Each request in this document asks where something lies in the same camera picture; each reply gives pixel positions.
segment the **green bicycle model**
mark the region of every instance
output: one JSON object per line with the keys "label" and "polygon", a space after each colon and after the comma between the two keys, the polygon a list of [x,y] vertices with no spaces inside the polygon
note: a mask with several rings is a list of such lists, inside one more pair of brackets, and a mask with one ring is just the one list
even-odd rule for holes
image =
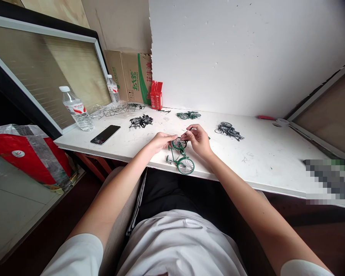
{"label": "green bicycle model", "polygon": [[[172,148],[168,146],[169,150],[171,149],[172,159],[169,159],[169,156],[166,157],[166,163],[170,165],[176,163],[177,169],[182,174],[191,174],[194,171],[194,163],[189,157],[185,154],[185,148],[187,146],[187,141],[182,141],[180,137],[171,141]],[[174,159],[173,150],[180,151],[180,155]]]}
{"label": "green bicycle model", "polygon": [[197,119],[201,115],[197,111],[188,111],[187,113],[177,113],[176,114],[180,119]]}

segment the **cardboard box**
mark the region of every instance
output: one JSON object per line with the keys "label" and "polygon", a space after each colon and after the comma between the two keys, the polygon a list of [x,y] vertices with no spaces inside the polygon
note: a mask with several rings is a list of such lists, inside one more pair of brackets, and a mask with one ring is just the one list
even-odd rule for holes
{"label": "cardboard box", "polygon": [[151,105],[152,60],[148,54],[105,51],[109,72],[118,85],[120,98]]}

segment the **plastic bottle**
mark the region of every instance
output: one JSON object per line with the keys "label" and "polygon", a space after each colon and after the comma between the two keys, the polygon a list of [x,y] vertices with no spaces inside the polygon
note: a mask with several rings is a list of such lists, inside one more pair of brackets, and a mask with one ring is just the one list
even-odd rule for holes
{"label": "plastic bottle", "polygon": [[82,100],[72,93],[68,86],[59,86],[59,89],[62,92],[63,104],[69,110],[81,130],[90,131],[94,129],[93,121],[85,109]]}
{"label": "plastic bottle", "polygon": [[114,105],[120,104],[120,95],[117,84],[112,79],[112,75],[107,75],[107,88],[111,96],[111,101]]}

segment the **black phone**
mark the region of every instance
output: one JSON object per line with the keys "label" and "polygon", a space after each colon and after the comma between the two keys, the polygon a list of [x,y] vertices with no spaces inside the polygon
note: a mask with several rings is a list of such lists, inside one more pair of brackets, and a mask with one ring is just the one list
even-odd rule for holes
{"label": "black phone", "polygon": [[103,132],[98,134],[95,138],[91,140],[91,143],[103,145],[115,132],[119,130],[120,126],[108,126]]}

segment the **red plastic bag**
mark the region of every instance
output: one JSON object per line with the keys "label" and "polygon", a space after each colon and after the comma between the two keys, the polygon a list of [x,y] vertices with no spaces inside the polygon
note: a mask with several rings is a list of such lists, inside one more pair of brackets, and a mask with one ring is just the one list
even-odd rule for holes
{"label": "red plastic bag", "polygon": [[72,185],[65,152],[36,125],[0,126],[0,156],[50,190],[67,191]]}

